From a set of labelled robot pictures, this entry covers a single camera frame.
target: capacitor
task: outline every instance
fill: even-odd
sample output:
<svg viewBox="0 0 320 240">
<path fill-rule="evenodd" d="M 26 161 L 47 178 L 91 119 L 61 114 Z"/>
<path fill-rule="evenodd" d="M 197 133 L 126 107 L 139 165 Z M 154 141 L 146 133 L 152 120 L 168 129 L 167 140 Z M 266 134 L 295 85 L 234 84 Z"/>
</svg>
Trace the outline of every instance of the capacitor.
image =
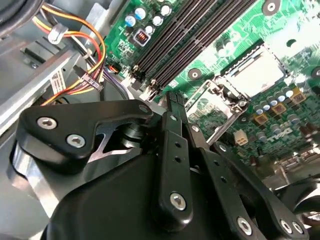
<svg viewBox="0 0 320 240">
<path fill-rule="evenodd" d="M 227 55 L 227 50 L 225 49 L 223 44 L 217 44 L 216 52 L 218 53 L 218 56 L 220 58 L 223 58 L 223 57 L 225 57 Z"/>
<path fill-rule="evenodd" d="M 300 119 L 296 114 L 291 114 L 287 118 L 293 125 L 298 125 L 300 123 Z"/>
<path fill-rule="evenodd" d="M 253 109 L 255 110 L 256 114 L 261 115 L 264 113 L 264 110 L 262 109 L 262 107 L 260 105 L 255 105 L 253 107 Z"/>
<path fill-rule="evenodd" d="M 168 4 L 164 4 L 162 7 L 161 7 L 161 10 L 160 10 L 160 13 L 162 16 L 164 17 L 167 17 L 171 14 L 172 12 L 172 8 L 170 5 Z"/>
<path fill-rule="evenodd" d="M 155 16 L 153 17 L 153 19 L 152 19 L 153 25 L 155 25 L 155 26 L 157 26 L 157 27 L 158 27 L 158 26 L 161 26 L 163 22 L 164 22 L 164 19 L 162 18 L 161 15 L 155 15 Z"/>
<path fill-rule="evenodd" d="M 260 102 L 260 105 L 262 106 L 262 108 L 265 110 L 265 111 L 269 111 L 270 109 L 270 105 L 267 101 L 262 101 Z"/>
<path fill-rule="evenodd" d="M 124 21 L 128 27 L 133 27 L 134 25 L 136 25 L 136 22 L 137 22 L 135 16 L 132 13 L 127 15 Z"/>
<path fill-rule="evenodd" d="M 271 125 L 270 128 L 271 128 L 271 131 L 272 131 L 274 134 L 279 134 L 279 133 L 282 132 L 279 124 L 273 124 L 273 125 Z"/>
<path fill-rule="evenodd" d="M 294 94 L 294 91 L 292 91 L 289 87 L 285 86 L 282 88 L 282 92 L 284 93 L 284 95 L 287 96 L 287 98 L 291 98 Z"/>
<path fill-rule="evenodd" d="M 301 132 L 301 134 L 307 139 L 311 137 L 311 132 L 309 131 L 309 129 L 306 126 L 301 126 L 299 127 L 299 130 Z"/>
<path fill-rule="evenodd" d="M 256 148 L 256 151 L 257 151 L 259 157 L 263 157 L 265 155 L 264 151 L 262 150 L 262 148 L 260 146 L 258 146 Z"/>
<path fill-rule="evenodd" d="M 147 25 L 144 28 L 145 33 L 152 35 L 155 32 L 155 28 L 152 25 Z"/>
<path fill-rule="evenodd" d="M 274 96 L 269 96 L 267 97 L 267 101 L 270 103 L 271 106 L 275 106 L 278 104 L 278 101 L 276 100 L 276 98 Z"/>
<path fill-rule="evenodd" d="M 284 100 L 286 100 L 286 96 L 285 96 L 283 93 L 279 92 L 279 91 L 277 91 L 277 92 L 274 93 L 274 97 L 275 97 L 280 103 L 283 102 Z"/>
<path fill-rule="evenodd" d="M 223 45 L 224 45 L 224 48 L 227 49 L 227 50 L 231 50 L 234 48 L 234 44 L 230 41 L 229 38 L 226 38 L 224 41 L 223 41 Z"/>
<path fill-rule="evenodd" d="M 251 166 L 256 166 L 257 162 L 258 162 L 258 159 L 254 155 L 251 155 L 249 158 L 250 158 Z"/>
<path fill-rule="evenodd" d="M 311 122 L 307 122 L 305 126 L 311 132 L 312 135 L 316 135 L 318 133 L 317 127 L 313 125 Z"/>
<path fill-rule="evenodd" d="M 267 136 L 264 132 L 260 131 L 256 134 L 256 137 L 259 139 L 260 142 L 265 143 L 267 141 Z"/>
<path fill-rule="evenodd" d="M 146 10 L 141 6 L 137 7 L 134 10 L 134 14 L 135 14 L 135 18 L 138 19 L 138 20 L 143 20 L 147 16 Z"/>
</svg>

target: green circuit board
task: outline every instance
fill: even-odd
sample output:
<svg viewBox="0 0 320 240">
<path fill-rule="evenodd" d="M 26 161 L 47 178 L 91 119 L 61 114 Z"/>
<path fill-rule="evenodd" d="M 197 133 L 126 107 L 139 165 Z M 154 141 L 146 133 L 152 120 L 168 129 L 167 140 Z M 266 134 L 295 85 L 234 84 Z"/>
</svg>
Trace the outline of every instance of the green circuit board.
<svg viewBox="0 0 320 240">
<path fill-rule="evenodd" d="M 272 16 L 263 14 L 264 3 L 265 0 L 257 0 L 163 91 L 164 93 L 166 91 L 179 92 L 189 99 L 205 80 L 219 75 L 239 56 L 251 49 L 256 42 L 263 41 L 279 60 L 287 76 L 276 82 L 273 87 L 252 97 L 247 112 L 228 130 L 231 135 L 237 130 L 243 130 L 247 134 L 249 143 L 233 147 L 234 152 L 243 159 L 249 159 L 251 155 L 258 156 L 257 147 L 261 147 L 265 153 L 272 153 L 275 157 L 281 158 L 296 149 L 310 146 L 310 143 L 306 142 L 301 135 L 299 127 L 305 123 L 313 123 L 318 128 L 320 127 L 320 99 L 312 90 L 314 87 L 320 87 L 320 79 L 312 77 L 313 70 L 320 67 L 320 3 L 316 0 L 282 0 L 279 11 Z M 172 2 L 173 13 L 178 9 L 179 4 L 181 3 L 178 0 Z M 130 64 L 136 56 L 134 53 L 141 51 L 124 35 L 126 32 L 124 17 L 132 13 L 138 5 L 153 9 L 145 21 L 139 23 L 141 26 L 150 21 L 151 16 L 158 11 L 159 7 L 159 3 L 155 0 L 143 2 L 131 0 L 105 39 L 109 58 L 124 66 L 122 74 L 131 67 Z M 158 32 L 156 31 L 152 37 L 155 38 Z M 230 40 L 232 47 L 221 55 L 218 53 L 217 46 L 225 39 Z M 294 47 L 288 45 L 289 42 L 294 42 Z M 197 80 L 190 78 L 189 71 L 192 69 L 201 72 L 201 77 Z M 267 65 L 261 70 L 261 74 L 264 74 L 264 71 L 268 71 Z M 281 91 L 284 86 L 289 86 L 291 89 L 298 88 L 306 99 L 294 105 L 284 102 L 285 111 L 283 113 L 276 116 L 266 113 L 267 122 L 257 125 L 254 120 L 253 107 L 266 100 L 267 97 L 273 96 L 275 92 Z M 292 114 L 298 116 L 301 124 L 294 125 L 288 120 L 288 116 Z M 225 123 L 227 117 L 216 110 L 212 102 L 204 97 L 197 104 L 196 111 L 189 116 L 189 120 L 197 124 L 205 137 L 209 138 L 216 127 Z M 275 136 L 270 129 L 273 124 L 279 124 L 284 133 Z M 259 132 L 264 132 L 268 141 L 257 140 Z"/>
</svg>

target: yellow wire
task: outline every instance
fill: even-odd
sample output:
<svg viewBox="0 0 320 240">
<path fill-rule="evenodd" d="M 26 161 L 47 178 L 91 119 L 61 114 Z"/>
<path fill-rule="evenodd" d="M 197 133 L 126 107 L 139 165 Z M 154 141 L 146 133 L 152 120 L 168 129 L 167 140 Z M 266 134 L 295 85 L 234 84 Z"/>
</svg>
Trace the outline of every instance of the yellow wire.
<svg viewBox="0 0 320 240">
<path fill-rule="evenodd" d="M 66 14 L 66 13 L 62 13 L 62 12 L 58 12 L 58 11 L 55 11 L 54 9 L 51 9 L 50 7 L 47 7 L 46 5 L 42 5 L 42 8 L 44 10 L 46 10 L 47 12 L 49 13 L 52 13 L 54 15 L 57 15 L 59 17 L 62 17 L 62 18 L 66 18 L 66 19 L 71 19 L 71 20 L 75 20 L 75 21 L 78 21 L 84 25 L 86 25 L 92 32 L 94 32 L 94 34 L 98 37 L 99 41 L 101 42 L 101 46 L 102 46 L 102 58 L 100 59 L 100 61 L 97 63 L 96 66 L 94 66 L 93 68 L 91 68 L 88 73 L 92 73 L 94 72 L 98 66 L 100 66 L 100 64 L 102 64 L 102 62 L 105 60 L 106 58 L 106 46 L 105 46 L 105 43 L 104 43 L 104 40 L 103 38 L 101 37 L 100 33 L 94 28 L 94 26 L 92 26 L 89 22 L 79 18 L 79 17 L 76 17 L 76 16 L 72 16 L 72 15 L 69 15 L 69 14 Z"/>
<path fill-rule="evenodd" d="M 86 90 L 82 90 L 82 91 L 78 91 L 78 92 L 75 92 L 75 93 L 71 93 L 70 95 L 78 95 L 78 94 L 85 94 L 85 93 L 88 93 L 88 92 L 91 92 L 94 88 L 91 87 L 91 88 L 88 88 Z"/>
</svg>

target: cable clip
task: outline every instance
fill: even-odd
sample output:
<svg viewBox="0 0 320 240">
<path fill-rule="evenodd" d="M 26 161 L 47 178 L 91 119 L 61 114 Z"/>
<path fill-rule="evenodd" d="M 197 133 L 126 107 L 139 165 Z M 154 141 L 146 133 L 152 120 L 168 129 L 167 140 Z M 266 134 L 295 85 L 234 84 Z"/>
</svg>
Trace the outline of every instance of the cable clip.
<svg viewBox="0 0 320 240">
<path fill-rule="evenodd" d="M 48 34 L 48 40 L 51 44 L 57 45 L 61 42 L 62 38 L 68 32 L 69 28 L 62 25 L 61 23 L 58 23 L 55 25 L 50 33 Z"/>
</svg>

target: wire bundle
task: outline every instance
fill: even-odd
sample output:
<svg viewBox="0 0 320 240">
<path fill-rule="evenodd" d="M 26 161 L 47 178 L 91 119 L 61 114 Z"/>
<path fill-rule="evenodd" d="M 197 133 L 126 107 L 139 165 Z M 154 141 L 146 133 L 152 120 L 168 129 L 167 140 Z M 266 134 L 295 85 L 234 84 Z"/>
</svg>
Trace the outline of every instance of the wire bundle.
<svg viewBox="0 0 320 240">
<path fill-rule="evenodd" d="M 95 28 L 88 23 L 87 21 L 83 20 L 82 18 L 67 12 L 59 7 L 50 5 L 45 3 L 42 6 L 42 9 L 40 10 L 40 13 L 42 16 L 52 25 L 55 26 L 59 22 L 56 20 L 56 18 L 53 15 L 56 15 L 58 17 L 62 18 L 67 18 L 71 20 L 78 21 L 88 27 L 94 34 L 97 36 L 99 41 L 101 42 L 100 46 L 96 42 L 94 38 L 92 38 L 90 35 L 84 33 L 84 32 L 79 32 L 79 31 L 68 31 L 64 35 L 65 38 L 69 38 L 71 43 L 79 50 L 79 52 L 83 55 L 86 56 L 88 55 L 88 50 L 86 47 L 76 38 L 76 37 L 81 37 L 81 38 L 86 38 L 88 39 L 95 47 L 97 57 L 98 57 L 98 62 L 96 63 L 95 59 L 92 56 L 89 56 L 86 61 L 87 63 L 91 66 L 91 69 L 87 72 L 88 74 L 91 75 L 91 77 L 96 80 L 97 82 L 102 82 L 104 79 L 107 79 L 117 90 L 119 90 L 120 94 L 124 99 L 128 99 L 128 93 L 125 89 L 124 86 L 122 86 L 116 79 L 114 79 L 107 71 L 104 70 L 105 66 L 105 61 L 106 61 L 106 46 L 104 44 L 104 40 L 101 37 L 101 35 L 95 30 Z M 43 23 L 38 17 L 33 18 L 34 24 L 40 28 L 43 32 L 48 34 L 52 28 L 45 23 Z M 51 103 L 52 101 L 61 98 L 65 95 L 77 95 L 77 94 L 83 94 L 92 91 L 94 88 L 91 87 L 89 84 L 82 82 L 81 80 L 77 80 L 73 85 L 70 87 L 66 88 L 65 90 L 57 93 L 50 99 L 48 99 L 43 105 L 47 105 Z M 103 94 L 100 94 L 100 97 L 102 98 L 101 100 L 104 100 Z"/>
<path fill-rule="evenodd" d="M 13 0 L 0 11 L 0 38 L 11 34 L 30 21 L 40 10 L 45 0 Z"/>
</svg>

